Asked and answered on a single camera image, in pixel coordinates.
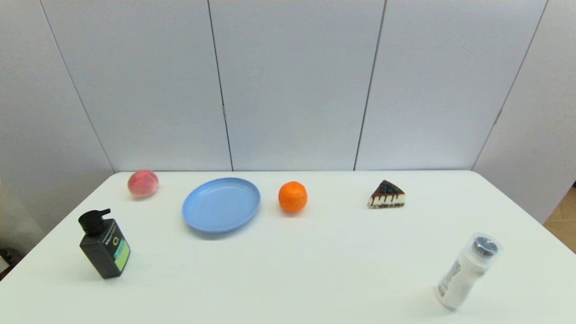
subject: orange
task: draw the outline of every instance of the orange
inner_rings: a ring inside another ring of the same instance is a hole
[[[306,206],[308,194],[306,188],[299,182],[292,181],[284,184],[278,192],[280,207],[287,212],[297,212]]]

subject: plate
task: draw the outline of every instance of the plate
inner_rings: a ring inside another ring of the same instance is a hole
[[[252,182],[221,178],[194,189],[184,201],[182,215],[198,231],[224,233],[246,224],[259,205],[260,192]]]

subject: cheesecake slice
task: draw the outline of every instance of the cheesecake slice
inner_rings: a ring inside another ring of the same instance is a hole
[[[406,194],[395,184],[386,180],[382,181],[378,189],[370,197],[370,208],[392,208],[404,206]]]

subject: white table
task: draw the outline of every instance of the white table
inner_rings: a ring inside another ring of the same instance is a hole
[[[576,322],[574,254],[473,172],[159,172],[158,192],[143,201],[130,197],[129,176],[110,177],[0,282],[1,322]],[[225,176],[257,185],[260,209],[237,232],[199,238],[182,203]],[[405,207],[367,208],[383,179],[407,193]],[[298,217],[277,203],[291,180],[309,194]],[[109,280],[78,247],[78,217],[105,208],[132,248]],[[476,231],[505,251],[450,312],[433,287]]]

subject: peach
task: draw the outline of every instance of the peach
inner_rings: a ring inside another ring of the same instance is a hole
[[[135,198],[153,195],[158,189],[158,177],[150,170],[138,170],[128,179],[128,190]]]

